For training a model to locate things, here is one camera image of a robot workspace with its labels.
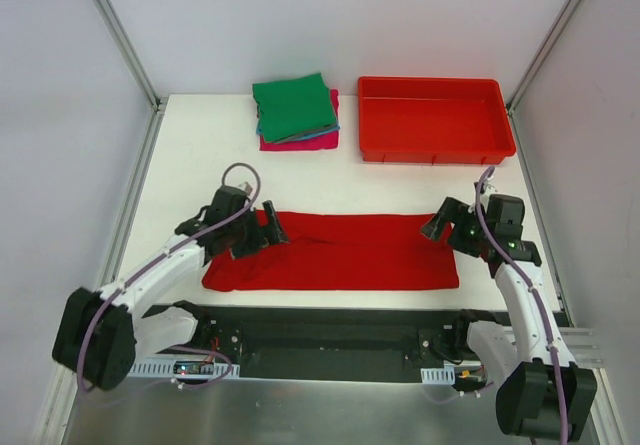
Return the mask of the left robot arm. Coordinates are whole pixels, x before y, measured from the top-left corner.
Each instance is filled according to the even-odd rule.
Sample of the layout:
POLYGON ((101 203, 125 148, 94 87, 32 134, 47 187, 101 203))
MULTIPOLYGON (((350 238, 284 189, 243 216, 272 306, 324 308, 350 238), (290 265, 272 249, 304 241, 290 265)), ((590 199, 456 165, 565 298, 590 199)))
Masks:
POLYGON ((220 255, 242 259, 288 241, 271 201, 255 209, 248 189, 220 186, 210 204, 180 223, 155 255, 124 278, 71 293, 53 360, 75 372, 81 384, 110 391, 136 361, 158 352, 182 346, 191 354, 214 354, 213 318, 204 308, 180 300, 160 313, 150 309, 220 255))

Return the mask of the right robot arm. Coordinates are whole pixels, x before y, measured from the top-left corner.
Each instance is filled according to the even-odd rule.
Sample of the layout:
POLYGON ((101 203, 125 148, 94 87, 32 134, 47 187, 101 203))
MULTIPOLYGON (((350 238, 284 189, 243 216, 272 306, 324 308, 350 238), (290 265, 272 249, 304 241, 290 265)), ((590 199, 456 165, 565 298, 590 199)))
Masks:
POLYGON ((548 308, 541 256, 522 237, 524 216, 518 197, 490 194, 474 205, 448 197, 422 227, 427 239, 445 238, 455 251, 484 261, 511 324, 506 329, 489 311, 463 309, 429 350, 451 364, 480 361, 496 388, 503 434, 569 444, 582 436, 597 383, 579 366, 548 308))

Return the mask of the red t-shirt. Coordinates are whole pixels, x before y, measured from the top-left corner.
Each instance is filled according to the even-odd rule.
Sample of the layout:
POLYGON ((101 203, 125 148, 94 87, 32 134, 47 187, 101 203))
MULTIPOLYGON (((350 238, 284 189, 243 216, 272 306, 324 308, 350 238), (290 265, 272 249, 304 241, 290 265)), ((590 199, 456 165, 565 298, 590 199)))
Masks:
POLYGON ((432 216, 327 215, 280 212, 289 238, 259 253, 214 258, 201 279, 231 291, 431 291, 459 287, 451 232, 431 241, 421 234, 432 216))

